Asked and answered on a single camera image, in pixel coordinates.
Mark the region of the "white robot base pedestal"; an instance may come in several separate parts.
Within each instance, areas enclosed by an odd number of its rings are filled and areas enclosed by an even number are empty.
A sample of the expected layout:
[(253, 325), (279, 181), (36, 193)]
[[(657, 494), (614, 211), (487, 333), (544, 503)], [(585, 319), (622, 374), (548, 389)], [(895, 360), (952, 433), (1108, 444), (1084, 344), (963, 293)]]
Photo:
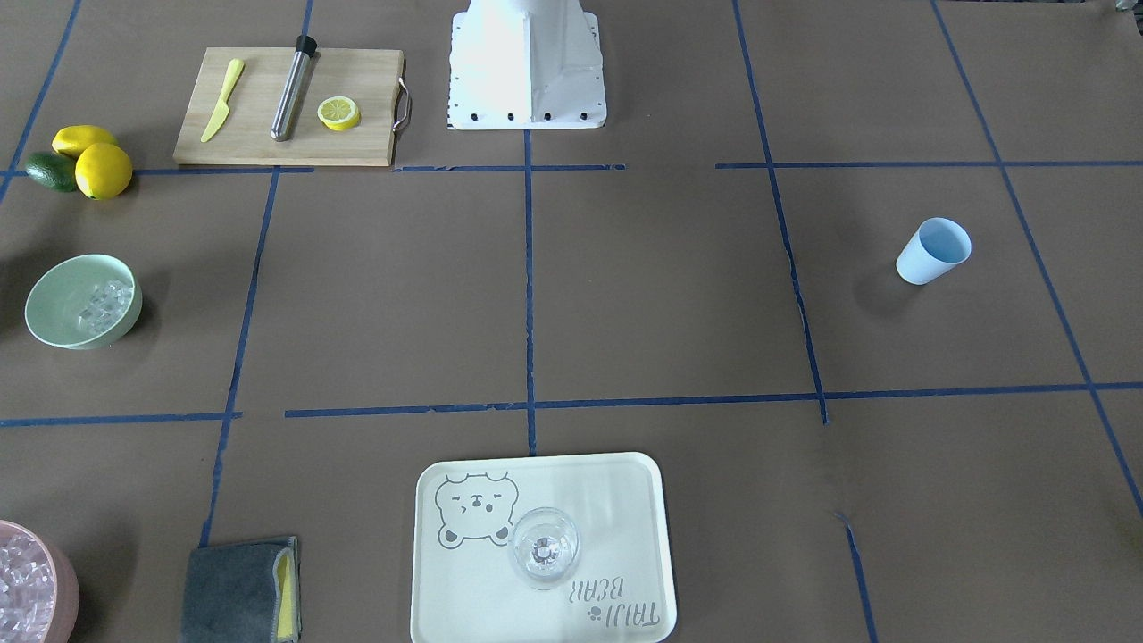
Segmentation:
[(471, 1), (451, 18), (453, 130), (596, 129), (608, 119), (599, 21), (580, 1)]

